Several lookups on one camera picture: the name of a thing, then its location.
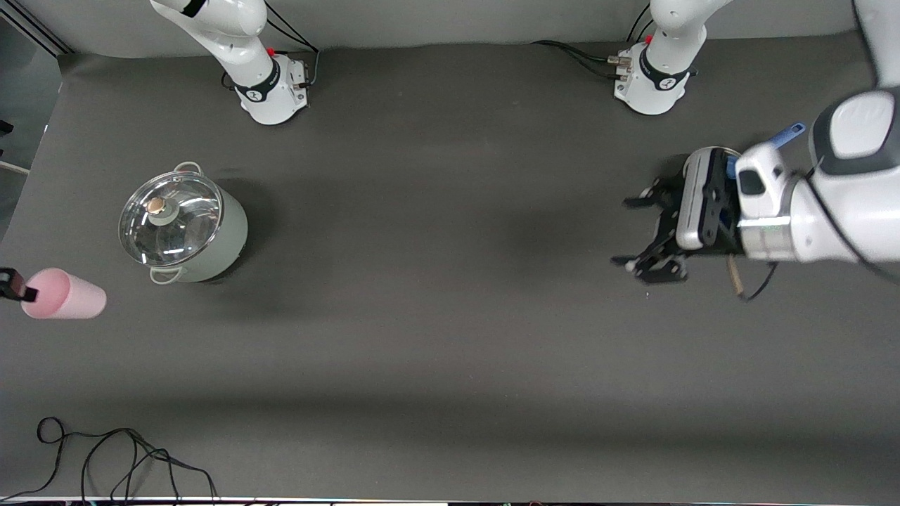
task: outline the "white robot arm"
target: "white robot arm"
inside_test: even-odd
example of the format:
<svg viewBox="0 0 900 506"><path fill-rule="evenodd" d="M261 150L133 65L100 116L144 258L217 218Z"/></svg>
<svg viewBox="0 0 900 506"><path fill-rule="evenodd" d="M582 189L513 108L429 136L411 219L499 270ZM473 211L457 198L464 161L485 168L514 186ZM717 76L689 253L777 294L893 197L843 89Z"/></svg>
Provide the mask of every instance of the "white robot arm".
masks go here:
<svg viewBox="0 0 900 506"><path fill-rule="evenodd" d="M878 89L819 115L809 134L812 174L787 169L768 144L737 161L739 229L749 258L900 260L900 3L858 0L856 8ZM754 210L760 198L779 206Z"/></svg>
<svg viewBox="0 0 900 506"><path fill-rule="evenodd" d="M639 41L619 57L632 66L620 68L615 97L641 114L662 114L684 95L690 64L707 41L705 23L732 0L652 0L650 13L656 33L647 44Z"/></svg>
<svg viewBox="0 0 900 506"><path fill-rule="evenodd" d="M286 122L306 106L306 67L270 54L257 37L266 27L264 0L150 0L150 4L212 53L234 81L241 107L257 122Z"/></svg>
<svg viewBox="0 0 900 506"><path fill-rule="evenodd" d="M653 10L654 17L668 8L675 12L671 6L678 3L692 2L653 0L652 6L667 5ZM615 263L647 283L662 283L684 280L684 259L693 255L836 259L860 262L898 281L873 262L900 261L900 34L892 28L900 24L900 2L858 0L856 8L879 88L842 99L819 115L809 132L813 171L787 167L771 142L742 156L699 149L681 176L657 179L639 197L625 200L628 207L657 205L662 214L654 242L636 257L613 258ZM700 32L702 39L705 31ZM670 66L678 61L676 68L689 65L698 46L684 49L678 59L669 52L675 48L669 35L657 46L666 50L655 54L669 55L660 61ZM649 48L639 48L645 60L656 44L654 38ZM662 104L651 100L664 96L658 91L632 96L649 97L641 104Z"/></svg>

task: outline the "dark gray mat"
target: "dark gray mat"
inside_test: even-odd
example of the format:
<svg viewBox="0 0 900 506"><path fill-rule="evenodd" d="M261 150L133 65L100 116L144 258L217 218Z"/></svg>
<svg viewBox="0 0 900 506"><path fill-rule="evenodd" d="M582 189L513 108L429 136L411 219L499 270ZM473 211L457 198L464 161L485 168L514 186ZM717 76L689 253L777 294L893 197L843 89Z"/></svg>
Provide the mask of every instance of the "dark gray mat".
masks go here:
<svg viewBox="0 0 900 506"><path fill-rule="evenodd" d="M744 305L721 259L653 288L608 263L646 245L655 216L619 203L673 155L744 149L868 87L856 35L711 41L662 117L534 46L331 51L277 127L212 59L65 66L0 259L110 305L47 322L3 304L2 492L49 472L32 430L54 414L132 426L226 495L900 502L894 287L790 265ZM802 142L788 157L809 163ZM186 159L243 203L249 244L217 282L158 287L116 222ZM84 449L49 494L77 493ZM159 467L140 493L170 494Z"/></svg>

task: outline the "cooking pot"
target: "cooking pot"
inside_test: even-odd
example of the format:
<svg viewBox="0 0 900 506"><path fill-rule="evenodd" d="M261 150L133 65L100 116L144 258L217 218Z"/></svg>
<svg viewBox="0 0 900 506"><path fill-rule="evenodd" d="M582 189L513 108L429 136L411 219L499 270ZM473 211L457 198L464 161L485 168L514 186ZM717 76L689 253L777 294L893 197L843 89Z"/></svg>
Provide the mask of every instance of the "cooking pot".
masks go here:
<svg viewBox="0 0 900 506"><path fill-rule="evenodd" d="M138 188L119 219L125 251L157 285L191 283L225 271L247 242L240 203L184 162Z"/></svg>

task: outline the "cable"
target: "cable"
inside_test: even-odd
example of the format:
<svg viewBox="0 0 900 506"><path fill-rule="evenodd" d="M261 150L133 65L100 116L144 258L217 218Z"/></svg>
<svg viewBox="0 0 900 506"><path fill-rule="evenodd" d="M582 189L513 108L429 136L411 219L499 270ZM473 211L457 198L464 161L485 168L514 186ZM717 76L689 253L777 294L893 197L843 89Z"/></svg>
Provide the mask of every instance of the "cable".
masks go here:
<svg viewBox="0 0 900 506"><path fill-rule="evenodd" d="M598 63L607 63L607 61L608 61L606 57L594 56L594 55L592 55L592 54L586 53L586 52L584 52L584 51L582 51L582 50L576 48L575 46L572 46L571 44L566 44L565 42L549 41L548 39L541 39L540 41L534 41L534 42L532 42L532 44L537 44L537 45L540 45L540 46L551 46L551 47L554 47L554 48L559 48L559 49L564 50L564 51L566 51L566 52L574 53L574 54L576 54L576 55L578 55L578 56L580 56L580 57L582 57L582 58L584 58L584 59L589 59L589 60L591 60L591 61L596 61L596 62L598 62Z"/></svg>
<svg viewBox="0 0 900 506"><path fill-rule="evenodd" d="M225 88L225 89L227 89L227 90L229 90L229 91L234 91L234 81L231 81L231 84L230 84L230 85L225 84L225 76L227 76L227 75L228 75L228 71L227 71L227 70L222 72L222 79L220 80L220 82L221 82L221 84L222 84L222 87Z"/></svg>
<svg viewBox="0 0 900 506"><path fill-rule="evenodd" d="M821 163L822 163L822 160L820 159L819 163L815 164L815 166L819 167L819 165ZM819 204L819 207L822 208L822 213L824 213L825 219L828 220L828 222L831 224L834 231L837 232L838 237L841 238L841 242L843 242L844 246L846 246L847 249L849 249L850 252L853 253L853 255L856 257L856 259L870 273L874 274L875 276L880 277L881 279L889 282L892 285L900 286L900 276L898 276L894 273L888 272L885 269L873 264L870 260L868 260L865 256L863 256L863 254L860 252L860 249L857 248L855 244L853 244L853 241L850 240L850 237L847 235L847 233L844 232L843 228L840 225L838 225L837 220L834 219L832 210L829 209L828 206L825 204L825 201L823 200L822 196L819 194L818 189L816 189L815 185L813 184L812 176L813 176L814 172L815 172L815 167L813 167L813 170L810 170L808 173L806 173L806 176L805 176L806 184L809 185L809 190L810 190L810 192L812 192L813 198L815 198L815 201Z"/></svg>
<svg viewBox="0 0 900 506"><path fill-rule="evenodd" d="M645 25L643 26L643 28L641 29L641 32L637 34L637 40L638 40L638 41L641 39L641 37L644 36L644 32L646 32L647 29L650 28L650 25L651 25L651 24L653 24L653 20L648 21L647 24L645 24Z"/></svg>
<svg viewBox="0 0 900 506"><path fill-rule="evenodd" d="M534 42L532 42L532 44L538 44L541 46L551 46L554 48L559 48L560 50L565 52L565 54L569 55L570 58L572 58L576 62L578 62L579 65L586 68L591 74L593 74L595 76L603 77L605 79L618 80L617 75L606 74L604 72L600 72L599 70L597 70L596 68L594 68L588 64L588 62L594 63L594 64L607 63L606 58L591 55L591 54L586 53L574 46L571 46L569 44L559 42L559 41L542 40L542 41L534 41Z"/></svg>
<svg viewBox="0 0 900 506"><path fill-rule="evenodd" d="M631 30L628 31L628 36L625 37L625 42L631 40L631 36L635 34L635 28L637 28L637 24L641 21L641 18L644 17L644 14L647 14L647 11L650 9L650 3L647 3L647 6L641 11L640 14L634 19L634 24L631 25Z"/></svg>
<svg viewBox="0 0 900 506"><path fill-rule="evenodd" d="M322 51L316 51L316 62L312 64L312 79L310 80L310 86L316 84L316 79L319 78L319 57L322 55Z"/></svg>
<svg viewBox="0 0 900 506"><path fill-rule="evenodd" d="M274 14L275 17L277 17L278 19L280 19L281 22L284 23L285 26L287 26L288 29L289 29L291 32L294 32L294 34L295 34L297 37L293 37L290 33L285 32L284 30L282 30L281 27L279 27L279 26L276 25L275 23L272 23L272 21L270 21L270 20L265 20L266 23L269 23L273 28L275 28L276 30L278 30L279 32L281 32L282 34L284 34L284 35L285 35L286 37L288 37L289 39L291 39L291 40L293 40L293 41L295 41L295 42L299 42L300 44L303 44L304 46L310 48L313 52L317 52L317 53L319 52L319 48L317 48L317 47L313 46L312 44L310 44L310 42L307 41L305 37L303 37L302 35L300 35L300 32L297 32L297 30L294 29L294 27L293 27L290 23L288 23L287 20L285 20L285 19L278 13L278 11L276 11L275 8L272 7L272 6L268 3L268 1L265 2L265 6L268 7L268 9L269 9L270 11L272 11L272 14Z"/></svg>
<svg viewBox="0 0 900 506"><path fill-rule="evenodd" d="M53 422L59 428L59 437L48 439L44 437L44 428L48 422ZM88 452L87 457L85 457L85 462L81 466L81 501L82 504L87 504L86 498L86 479L87 479L87 469L90 466L91 458L94 456L94 453L97 449L105 443L109 438L117 435L117 434L125 434L131 439L131 444L133 447L133 453L131 458L131 467L128 470L128 473L121 479L119 482L112 488L110 491L110 500L114 500L115 491L119 489L122 485L122 482L125 482L125 499L123 501L123 505L127 506L128 498L131 496L131 478L134 475L134 472L147 460L153 459L158 460L160 462L165 462L168 464L168 472L169 472L169 481L172 484L172 491L177 500L181 499L181 494L178 492L178 487L176 486L174 467L180 467L182 469L188 471L195 471L197 473L203 474L206 477L207 484L210 487L210 499L212 502L217 501L217 497L219 497L219 492L216 490L216 485L212 480L212 476L205 470L194 467L192 465L185 464L180 460L172 457L167 450L164 448L157 448L153 445L149 444L146 439L144 439L137 430L129 429L129 428L118 428L110 430L109 432L105 432L103 434L86 434L84 432L66 432L66 428L63 425L62 421L57 417L45 417L38 422L37 428L37 436L38 440L45 445L57 445L57 454L56 459L53 464L53 472L50 473L50 477L40 487L34 490L28 490L23 492L14 493L13 495L9 495L0 499L0 502L9 501L10 499L27 495L30 493L37 493L53 483L53 480L56 479L57 474L59 473L59 462L62 459L63 448L65 447L66 441L69 438L80 437L80 438L99 438L100 440L91 448ZM144 450L145 455L140 460L138 460L138 447Z"/></svg>
<svg viewBox="0 0 900 506"><path fill-rule="evenodd" d="M756 289L756 292L753 292L752 295L747 296L744 295L743 283L741 282L741 274L737 270L737 264L734 262L734 255L728 255L726 259L728 265L728 274L731 275L732 278L732 286L734 286L734 294L737 295L737 298L741 299L743 302L750 302L753 299L757 298L762 294L762 292L769 286L769 282L772 280L772 277L775 275L775 269L778 268L778 262L769 262L769 273L766 275L766 278L762 280L762 284L759 288Z"/></svg>

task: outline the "pink plastic cup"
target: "pink plastic cup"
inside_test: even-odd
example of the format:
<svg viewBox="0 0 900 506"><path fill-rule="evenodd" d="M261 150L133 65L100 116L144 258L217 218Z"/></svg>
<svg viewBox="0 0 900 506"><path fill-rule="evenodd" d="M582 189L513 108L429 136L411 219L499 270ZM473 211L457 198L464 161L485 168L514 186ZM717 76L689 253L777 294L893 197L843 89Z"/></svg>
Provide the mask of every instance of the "pink plastic cup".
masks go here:
<svg viewBox="0 0 900 506"><path fill-rule="evenodd" d="M87 320L106 307L103 288L62 269L44 269L26 285L38 291L38 298L33 303L22 303L22 310L39 320Z"/></svg>

